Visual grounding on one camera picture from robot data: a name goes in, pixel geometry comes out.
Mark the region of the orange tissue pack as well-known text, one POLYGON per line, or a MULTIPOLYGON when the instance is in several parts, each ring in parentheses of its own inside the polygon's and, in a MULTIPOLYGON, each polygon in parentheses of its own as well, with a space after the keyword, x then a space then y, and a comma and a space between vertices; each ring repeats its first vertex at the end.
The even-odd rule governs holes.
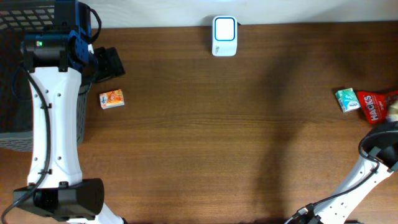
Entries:
POLYGON ((99 102, 102 109, 109 109, 124 106, 122 90, 113 90, 99 95, 99 102))

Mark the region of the green Kleenex tissue pack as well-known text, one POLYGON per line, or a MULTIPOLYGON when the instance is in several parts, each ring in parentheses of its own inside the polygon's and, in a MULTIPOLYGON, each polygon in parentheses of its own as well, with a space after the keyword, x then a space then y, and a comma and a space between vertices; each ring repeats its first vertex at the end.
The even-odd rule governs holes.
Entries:
POLYGON ((338 100, 342 112, 344 113, 357 110, 361 107, 359 100, 357 99, 356 93, 352 88, 338 90, 335 93, 335 96, 338 100))

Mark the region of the red Hacks candy bag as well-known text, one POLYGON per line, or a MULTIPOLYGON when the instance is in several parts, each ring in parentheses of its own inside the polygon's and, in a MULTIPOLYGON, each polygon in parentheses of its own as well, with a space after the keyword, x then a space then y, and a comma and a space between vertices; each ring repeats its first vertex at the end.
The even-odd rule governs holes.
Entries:
POLYGON ((397 101, 397 90, 385 93, 357 91, 356 96, 367 121, 378 124, 387 119, 390 105, 397 101))

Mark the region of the yellow snack bag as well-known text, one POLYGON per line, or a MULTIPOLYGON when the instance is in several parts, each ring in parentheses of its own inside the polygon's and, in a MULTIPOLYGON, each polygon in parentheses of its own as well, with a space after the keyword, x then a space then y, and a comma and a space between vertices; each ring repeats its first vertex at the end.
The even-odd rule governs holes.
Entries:
POLYGON ((386 120, 388 122, 398 121, 398 101, 391 101, 387 105, 386 120))

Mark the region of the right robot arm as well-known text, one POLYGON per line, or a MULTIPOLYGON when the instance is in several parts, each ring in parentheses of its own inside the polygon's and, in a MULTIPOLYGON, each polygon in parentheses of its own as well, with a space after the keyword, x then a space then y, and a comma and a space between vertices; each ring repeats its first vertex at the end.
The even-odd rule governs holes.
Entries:
POLYGON ((373 128, 358 152, 357 163, 331 196, 298 209, 285 223, 345 223, 377 184, 397 172, 397 122, 373 128))

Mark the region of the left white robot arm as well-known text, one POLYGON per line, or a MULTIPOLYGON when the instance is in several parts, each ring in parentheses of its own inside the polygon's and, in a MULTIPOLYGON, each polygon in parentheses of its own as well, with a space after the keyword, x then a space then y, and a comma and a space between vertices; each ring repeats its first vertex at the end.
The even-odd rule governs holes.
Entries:
POLYGON ((104 201, 99 178, 84 179, 77 151, 77 103, 82 86, 124 74, 114 48, 93 48, 97 12, 79 1, 56 1, 53 23, 21 43, 32 93, 33 155, 27 185, 13 207, 66 223, 124 223, 104 201))

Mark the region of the white barcode scanner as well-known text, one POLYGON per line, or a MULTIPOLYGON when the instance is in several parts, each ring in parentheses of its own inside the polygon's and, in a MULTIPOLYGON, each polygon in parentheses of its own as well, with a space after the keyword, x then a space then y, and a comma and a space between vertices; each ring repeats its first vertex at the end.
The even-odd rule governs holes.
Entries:
POLYGON ((232 57, 238 48, 238 22, 233 16, 216 16, 212 21, 212 54, 232 57))

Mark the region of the grey plastic mesh basket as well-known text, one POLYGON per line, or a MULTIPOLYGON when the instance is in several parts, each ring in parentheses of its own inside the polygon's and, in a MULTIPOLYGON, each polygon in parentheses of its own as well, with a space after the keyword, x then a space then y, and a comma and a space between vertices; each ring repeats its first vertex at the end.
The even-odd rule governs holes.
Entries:
POLYGON ((60 8, 68 26, 79 20, 82 37, 91 36, 96 11, 79 1, 1 1, 1 147, 19 152, 33 148, 32 95, 20 67, 21 42, 29 32, 52 29, 60 8))

